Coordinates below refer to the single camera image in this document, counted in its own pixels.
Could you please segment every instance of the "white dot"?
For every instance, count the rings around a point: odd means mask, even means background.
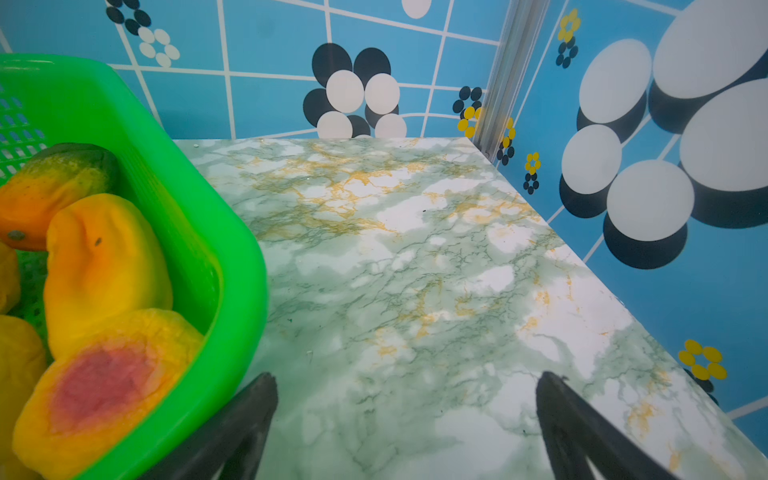
[[[376,138],[405,138],[408,135],[406,121],[397,114],[384,115],[376,122]]]
[[[670,24],[654,56],[664,93],[697,98],[733,83],[768,50],[766,0],[696,0]]]
[[[154,37],[163,45],[168,45],[170,43],[170,35],[161,28],[154,31]]]
[[[165,67],[165,68],[170,67],[170,58],[168,58],[168,55],[166,55],[165,53],[158,53],[157,57],[155,57],[154,59],[157,60],[157,63],[161,67]]]
[[[147,27],[139,27],[138,34],[139,38],[147,43],[152,43],[154,41],[154,35],[152,35],[152,31]]]
[[[604,125],[582,128],[563,151],[563,178],[579,194],[603,190],[620,167],[621,142],[614,131]]]
[[[427,15],[432,0],[402,0],[402,9],[410,18],[421,18]]]
[[[623,117],[645,93],[650,70],[650,52],[641,42],[626,38],[608,45],[581,79],[581,111],[598,124]]]
[[[685,225],[694,210],[694,186],[679,167],[645,160],[623,170],[608,190],[608,215],[624,235],[652,242]]]
[[[139,51],[144,54],[145,57],[154,58],[154,47],[147,42],[143,41],[139,44]]]
[[[768,80],[729,88],[685,127],[680,161],[697,182],[724,191],[768,186]]]
[[[366,103],[374,113],[386,115],[400,102],[400,87],[392,75],[373,75],[366,85]]]
[[[181,57],[179,49],[173,45],[165,45],[165,54],[168,55],[168,58],[171,60],[178,60],[179,57]]]
[[[365,90],[357,75],[349,70],[339,70],[328,78],[326,95],[336,110],[351,114],[362,105]]]
[[[352,122],[340,111],[328,111],[317,121],[320,138],[352,138]]]

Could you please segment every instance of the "basket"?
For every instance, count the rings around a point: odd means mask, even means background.
[[[0,55],[0,185],[61,142],[114,152],[117,194],[154,228],[174,310],[205,334],[170,395],[79,480],[133,479],[209,419],[243,378],[267,312],[266,267],[253,234],[107,65],[55,55]],[[9,314],[43,339],[45,253],[20,253],[22,301]]]

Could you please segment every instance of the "marble-patterned table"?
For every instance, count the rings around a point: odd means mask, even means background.
[[[467,139],[179,141],[259,240],[260,479],[553,478],[541,372],[681,478],[768,461]]]

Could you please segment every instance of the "yellow mango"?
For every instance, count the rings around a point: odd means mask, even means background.
[[[0,472],[8,480],[34,478],[11,452],[11,438],[45,367],[43,342],[35,329],[22,319],[0,315]]]
[[[22,297],[21,274],[16,250],[0,243],[0,315],[5,315]]]
[[[99,194],[56,214],[48,229],[43,300],[55,359],[106,318],[170,310],[174,299],[165,258],[141,212],[124,198]]]
[[[16,422],[13,451],[48,480],[79,475],[154,410],[202,343],[169,310],[108,319],[42,376]]]
[[[0,241],[17,250],[45,250],[53,216],[88,195],[111,191],[118,159],[90,144],[57,144],[39,151],[0,187]]]

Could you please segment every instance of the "table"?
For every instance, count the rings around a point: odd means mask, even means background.
[[[681,478],[768,461],[465,139],[178,145],[259,240],[258,478],[553,478],[535,408],[568,378]]]

